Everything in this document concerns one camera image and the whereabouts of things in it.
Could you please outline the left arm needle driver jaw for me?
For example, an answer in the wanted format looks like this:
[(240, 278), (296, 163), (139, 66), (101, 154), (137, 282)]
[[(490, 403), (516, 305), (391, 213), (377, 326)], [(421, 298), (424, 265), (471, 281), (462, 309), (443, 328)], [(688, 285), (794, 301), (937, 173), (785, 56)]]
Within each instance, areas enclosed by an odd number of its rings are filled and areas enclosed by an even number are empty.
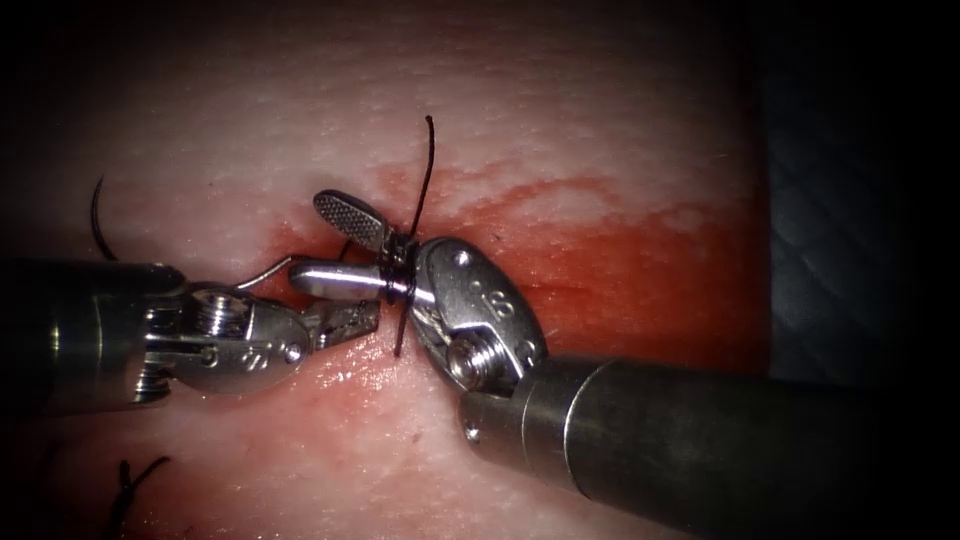
[(377, 300), (318, 300), (302, 313), (312, 352), (341, 345), (378, 330)]

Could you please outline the right arm needle driver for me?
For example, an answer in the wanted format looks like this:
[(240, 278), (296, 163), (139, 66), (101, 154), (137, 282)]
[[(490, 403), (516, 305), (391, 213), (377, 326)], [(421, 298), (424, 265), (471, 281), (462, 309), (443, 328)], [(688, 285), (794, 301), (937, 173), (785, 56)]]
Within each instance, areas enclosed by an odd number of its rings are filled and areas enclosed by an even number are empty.
[(475, 245), (438, 237), (415, 258), (411, 323), (433, 369), (458, 393), (509, 396), (547, 356), (523, 293)]

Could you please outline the right arm needle driver jaw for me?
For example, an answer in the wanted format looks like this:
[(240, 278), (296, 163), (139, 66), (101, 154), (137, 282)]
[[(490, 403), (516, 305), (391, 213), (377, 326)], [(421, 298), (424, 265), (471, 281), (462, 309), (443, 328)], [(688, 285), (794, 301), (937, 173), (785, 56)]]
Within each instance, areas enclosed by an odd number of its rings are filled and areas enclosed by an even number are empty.
[(371, 252), (382, 252), (393, 234), (392, 227), (379, 211), (345, 192), (322, 190), (314, 195), (313, 206), (334, 229)]
[(310, 259), (293, 264), (287, 277), (295, 290), (328, 300), (394, 301), (414, 296), (410, 280), (374, 263)]

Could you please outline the left arm needle driver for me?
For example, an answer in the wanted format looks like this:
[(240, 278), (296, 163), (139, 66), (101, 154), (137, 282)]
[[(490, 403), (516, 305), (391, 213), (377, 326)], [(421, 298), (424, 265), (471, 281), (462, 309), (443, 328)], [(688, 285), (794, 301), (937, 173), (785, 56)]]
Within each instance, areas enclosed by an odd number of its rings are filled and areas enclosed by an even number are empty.
[(216, 394), (270, 388), (297, 372), (311, 351), (297, 312), (213, 282), (156, 301), (147, 311), (145, 343), (150, 381), (173, 379)]

